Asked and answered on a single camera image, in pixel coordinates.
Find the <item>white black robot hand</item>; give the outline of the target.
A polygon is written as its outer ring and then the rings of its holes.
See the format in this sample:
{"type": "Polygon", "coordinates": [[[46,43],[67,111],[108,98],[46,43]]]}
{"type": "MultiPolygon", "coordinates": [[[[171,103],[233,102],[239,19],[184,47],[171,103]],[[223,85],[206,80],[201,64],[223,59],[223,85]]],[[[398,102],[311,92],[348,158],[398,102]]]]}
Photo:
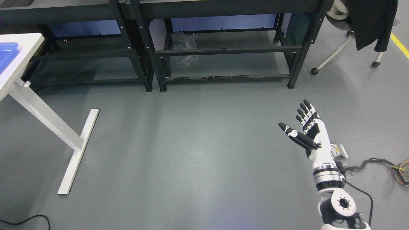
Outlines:
{"type": "Polygon", "coordinates": [[[279,127],[294,143],[305,149],[307,157],[313,162],[313,169],[319,166],[336,166],[326,126],[315,107],[304,99],[297,112],[296,119],[303,129],[301,132],[282,122],[278,124],[279,127]]]}

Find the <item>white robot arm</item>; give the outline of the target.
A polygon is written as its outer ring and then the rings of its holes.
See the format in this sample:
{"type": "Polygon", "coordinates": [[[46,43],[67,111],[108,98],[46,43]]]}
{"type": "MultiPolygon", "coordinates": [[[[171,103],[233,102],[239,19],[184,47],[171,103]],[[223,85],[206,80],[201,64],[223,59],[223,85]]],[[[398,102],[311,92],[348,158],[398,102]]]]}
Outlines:
{"type": "Polygon", "coordinates": [[[354,199],[344,190],[345,172],[341,162],[314,168],[313,177],[321,200],[318,210],[323,220],[322,230],[342,230],[334,224],[346,223],[346,230],[370,230],[363,215],[356,211],[354,199]]]}

